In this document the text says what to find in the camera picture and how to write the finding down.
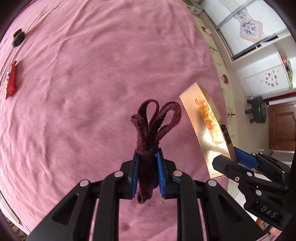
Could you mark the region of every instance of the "gold gift box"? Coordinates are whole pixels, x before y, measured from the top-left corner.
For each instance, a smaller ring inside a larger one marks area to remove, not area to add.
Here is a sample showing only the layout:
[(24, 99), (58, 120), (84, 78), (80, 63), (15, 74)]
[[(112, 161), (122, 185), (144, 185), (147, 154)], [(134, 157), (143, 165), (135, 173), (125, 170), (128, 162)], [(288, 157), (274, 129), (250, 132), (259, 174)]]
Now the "gold gift box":
[(210, 178), (223, 177), (224, 174), (213, 168), (214, 158), (223, 155), (232, 161), (236, 161), (236, 155), (218, 109), (207, 90), (197, 83), (184, 91), (180, 95), (180, 99), (202, 149)]

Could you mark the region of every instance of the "stool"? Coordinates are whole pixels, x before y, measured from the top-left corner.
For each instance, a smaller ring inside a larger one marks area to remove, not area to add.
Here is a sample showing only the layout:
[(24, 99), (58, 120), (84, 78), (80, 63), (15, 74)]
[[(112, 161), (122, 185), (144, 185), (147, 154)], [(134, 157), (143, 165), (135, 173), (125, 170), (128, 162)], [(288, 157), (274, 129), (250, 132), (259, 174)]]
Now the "stool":
[(255, 97), (252, 100), (247, 100), (247, 103), (251, 103), (252, 109), (245, 110), (245, 114), (253, 114), (253, 119), (250, 120), (250, 123), (265, 123), (266, 122), (266, 103), (264, 102), (261, 96)]

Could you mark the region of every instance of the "bed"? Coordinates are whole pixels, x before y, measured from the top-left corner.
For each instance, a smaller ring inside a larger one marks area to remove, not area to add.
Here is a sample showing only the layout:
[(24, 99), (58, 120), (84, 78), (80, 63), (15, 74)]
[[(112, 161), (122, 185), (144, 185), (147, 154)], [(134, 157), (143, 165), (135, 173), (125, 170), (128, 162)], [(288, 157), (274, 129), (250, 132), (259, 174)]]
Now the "bed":
[[(19, 28), (26, 37), (13, 48)], [(14, 60), (18, 91), (5, 101)], [(132, 158), (130, 117), (144, 100), (181, 104), (179, 95), (197, 82), (226, 122), (208, 45), (182, 1), (37, 0), (4, 35), (0, 66), (0, 190), (27, 234), (80, 180), (101, 180)], [(205, 181), (202, 151), (182, 111), (160, 147), (180, 170)], [(226, 178), (218, 181), (227, 186)], [(123, 200), (120, 240), (175, 240), (176, 212), (157, 189), (142, 205)]]

